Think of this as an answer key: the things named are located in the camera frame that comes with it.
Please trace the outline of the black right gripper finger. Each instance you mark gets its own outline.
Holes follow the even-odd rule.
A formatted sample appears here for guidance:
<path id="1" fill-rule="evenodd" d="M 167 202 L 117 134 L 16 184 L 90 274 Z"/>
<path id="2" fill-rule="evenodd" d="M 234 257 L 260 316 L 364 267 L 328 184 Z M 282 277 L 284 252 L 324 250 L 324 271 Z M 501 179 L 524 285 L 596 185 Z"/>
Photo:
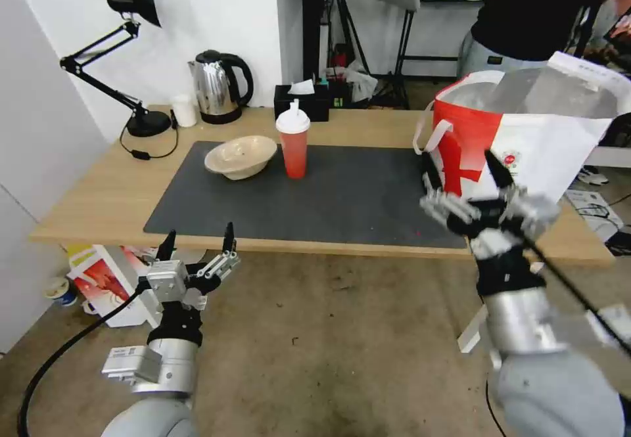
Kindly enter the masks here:
<path id="1" fill-rule="evenodd" d="M 425 213 L 449 231 L 472 230 L 481 220 L 480 210 L 443 190 L 438 170 L 429 153 L 421 153 L 420 170 L 425 195 L 419 200 L 419 205 Z"/>
<path id="2" fill-rule="evenodd" d="M 545 195 L 534 195 L 515 184 L 505 165 L 487 149 L 484 152 L 490 175 L 505 209 L 499 217 L 500 229 L 519 238 L 535 241 L 558 219 L 560 207 Z"/>

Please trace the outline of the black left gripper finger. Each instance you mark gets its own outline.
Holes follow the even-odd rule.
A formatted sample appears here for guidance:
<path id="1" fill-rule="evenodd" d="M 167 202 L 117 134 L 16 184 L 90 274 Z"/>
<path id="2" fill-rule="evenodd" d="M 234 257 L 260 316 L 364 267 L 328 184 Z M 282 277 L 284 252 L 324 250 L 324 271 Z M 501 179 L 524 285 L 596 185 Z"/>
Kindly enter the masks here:
<path id="1" fill-rule="evenodd" d="M 237 253 L 237 240 L 233 222 L 229 222 L 223 237 L 222 251 L 197 271 L 197 278 L 211 279 L 213 277 L 223 281 L 240 264 Z"/>
<path id="2" fill-rule="evenodd" d="M 171 261 L 175 239 L 176 231 L 172 229 L 158 247 L 154 261 L 148 267 L 148 272 L 174 272 L 176 270 L 175 263 Z"/>

